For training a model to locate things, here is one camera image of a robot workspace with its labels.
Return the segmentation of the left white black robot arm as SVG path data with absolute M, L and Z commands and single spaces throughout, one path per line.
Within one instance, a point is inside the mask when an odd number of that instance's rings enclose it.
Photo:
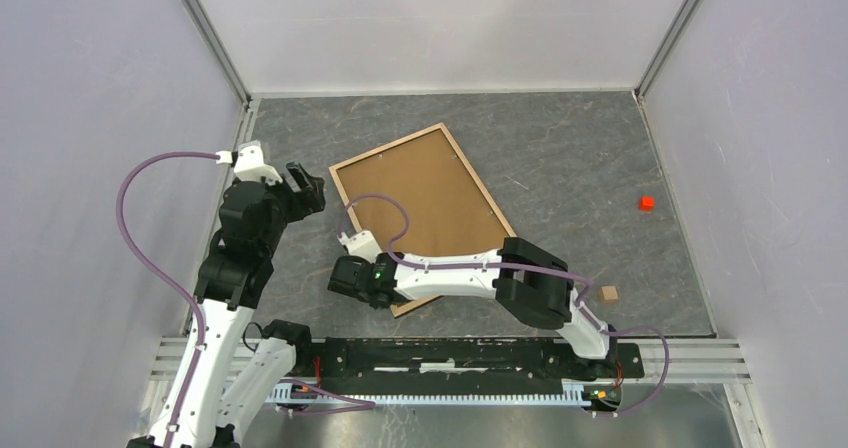
M 119 230 L 134 255 L 178 292 L 193 316 L 171 390 L 149 431 L 131 447 L 239 447 L 266 398 L 287 374 L 302 375 L 314 362 L 307 326 L 274 320 L 266 325 L 248 366 L 227 380 L 236 349 L 274 272 L 272 259 L 285 228 L 326 206 L 325 181 L 301 164 L 286 169 L 293 185 L 264 162 L 233 161 L 235 178 L 218 209 L 197 284 L 188 293 L 132 240 L 124 219 L 130 183 L 154 164 L 149 159 L 125 179 L 116 201 Z

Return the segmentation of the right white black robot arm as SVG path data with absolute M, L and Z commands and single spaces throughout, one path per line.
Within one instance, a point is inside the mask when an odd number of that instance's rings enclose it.
M 508 237 L 498 249 L 442 257 L 343 243 L 347 253 L 335 262 L 331 292 L 375 309 L 440 297 L 492 299 L 519 322 L 559 334 L 585 373 L 602 376 L 617 364 L 608 324 L 590 312 L 575 288 L 588 287 L 589 280 L 522 238 Z

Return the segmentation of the small wooden cube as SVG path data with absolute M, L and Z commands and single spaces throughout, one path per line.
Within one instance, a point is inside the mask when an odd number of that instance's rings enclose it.
M 599 289 L 599 298 L 604 303 L 615 303 L 620 300 L 620 295 L 616 286 L 607 285 Z

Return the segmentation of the red cube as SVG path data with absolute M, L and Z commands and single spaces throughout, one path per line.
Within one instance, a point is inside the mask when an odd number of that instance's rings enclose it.
M 644 195 L 639 199 L 638 209 L 643 212 L 651 212 L 655 208 L 655 200 L 652 196 Z

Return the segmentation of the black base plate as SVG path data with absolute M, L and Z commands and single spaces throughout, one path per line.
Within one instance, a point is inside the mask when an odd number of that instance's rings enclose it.
M 344 395 L 556 394 L 565 380 L 641 379 L 634 343 L 599 360 L 555 338 L 327 338 L 298 350 L 290 377 Z

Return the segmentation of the aluminium rail frame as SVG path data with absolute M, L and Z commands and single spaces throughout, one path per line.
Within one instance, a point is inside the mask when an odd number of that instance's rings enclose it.
M 626 93 L 278 99 L 218 160 L 310 205 L 195 321 L 143 447 L 750 447 Z

